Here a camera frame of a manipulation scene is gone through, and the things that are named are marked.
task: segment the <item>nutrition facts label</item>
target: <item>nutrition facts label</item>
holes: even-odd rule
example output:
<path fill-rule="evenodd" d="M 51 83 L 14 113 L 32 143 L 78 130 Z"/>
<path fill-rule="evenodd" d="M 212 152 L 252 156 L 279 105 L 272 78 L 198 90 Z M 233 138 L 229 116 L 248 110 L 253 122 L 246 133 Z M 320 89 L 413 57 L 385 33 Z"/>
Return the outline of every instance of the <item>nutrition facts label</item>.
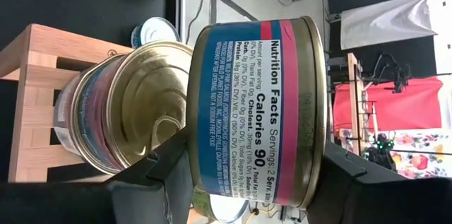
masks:
<path fill-rule="evenodd" d="M 281 135 L 280 67 L 279 40 L 235 42 L 230 101 L 233 196 L 264 201 L 275 196 Z"/>

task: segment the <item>white cloth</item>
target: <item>white cloth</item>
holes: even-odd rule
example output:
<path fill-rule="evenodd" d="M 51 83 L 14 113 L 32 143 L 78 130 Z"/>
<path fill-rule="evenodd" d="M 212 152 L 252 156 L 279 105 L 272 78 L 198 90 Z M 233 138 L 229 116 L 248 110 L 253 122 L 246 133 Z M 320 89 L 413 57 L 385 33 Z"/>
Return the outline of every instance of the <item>white cloth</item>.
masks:
<path fill-rule="evenodd" d="M 435 35 L 434 0 L 390 0 L 342 12 L 342 50 Z"/>

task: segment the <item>red cloth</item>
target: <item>red cloth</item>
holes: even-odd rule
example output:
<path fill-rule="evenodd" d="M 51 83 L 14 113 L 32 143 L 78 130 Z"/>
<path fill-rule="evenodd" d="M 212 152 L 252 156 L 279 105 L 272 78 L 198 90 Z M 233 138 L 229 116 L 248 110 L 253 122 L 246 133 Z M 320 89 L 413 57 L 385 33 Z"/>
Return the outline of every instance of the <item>red cloth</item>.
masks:
<path fill-rule="evenodd" d="M 382 83 L 367 90 L 368 101 L 376 101 L 376 120 L 379 131 L 396 129 L 441 128 L 441 111 L 438 92 L 443 83 L 437 77 L 411 79 L 402 93 L 392 93 L 393 83 Z M 367 109 L 371 112 L 371 102 Z M 333 107 L 334 128 L 351 129 L 349 84 L 336 86 Z M 369 120 L 373 131 L 373 119 Z"/>

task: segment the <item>white floor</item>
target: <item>white floor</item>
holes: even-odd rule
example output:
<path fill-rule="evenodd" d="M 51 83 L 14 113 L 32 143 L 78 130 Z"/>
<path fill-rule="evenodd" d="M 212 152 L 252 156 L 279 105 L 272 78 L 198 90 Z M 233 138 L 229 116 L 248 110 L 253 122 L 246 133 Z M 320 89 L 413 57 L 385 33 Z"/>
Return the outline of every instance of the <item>white floor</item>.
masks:
<path fill-rule="evenodd" d="M 323 19 L 323 11 L 326 6 L 326 0 L 304 0 L 290 4 L 290 0 L 281 0 L 284 4 L 281 5 L 277 0 L 232 0 L 237 5 L 242 7 L 245 11 L 250 13 L 258 20 L 273 20 L 285 18 L 297 18 L 300 16 L 311 16 L 319 28 L 323 43 L 325 38 L 329 40 L 328 24 Z M 199 6 L 200 0 L 186 0 L 186 31 L 188 24 L 196 15 L 196 10 Z M 203 1 L 201 14 L 191 26 L 189 45 L 194 46 L 196 38 L 203 27 L 209 24 L 210 20 L 210 0 Z M 237 13 L 235 10 L 224 4 L 220 0 L 217 1 L 217 22 L 237 22 L 246 21 L 246 17 Z"/>

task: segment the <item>pink stripe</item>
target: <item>pink stripe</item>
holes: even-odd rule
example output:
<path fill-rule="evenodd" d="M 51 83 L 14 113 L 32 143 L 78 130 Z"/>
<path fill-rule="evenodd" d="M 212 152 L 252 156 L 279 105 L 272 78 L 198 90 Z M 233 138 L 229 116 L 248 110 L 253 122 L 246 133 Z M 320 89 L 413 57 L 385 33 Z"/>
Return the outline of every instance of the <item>pink stripe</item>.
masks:
<path fill-rule="evenodd" d="M 298 63 L 297 46 L 292 24 L 280 21 L 282 39 L 282 60 L 284 62 L 284 117 L 282 131 L 282 152 L 277 203 L 288 205 L 292 196 L 297 161 L 298 140 Z"/>

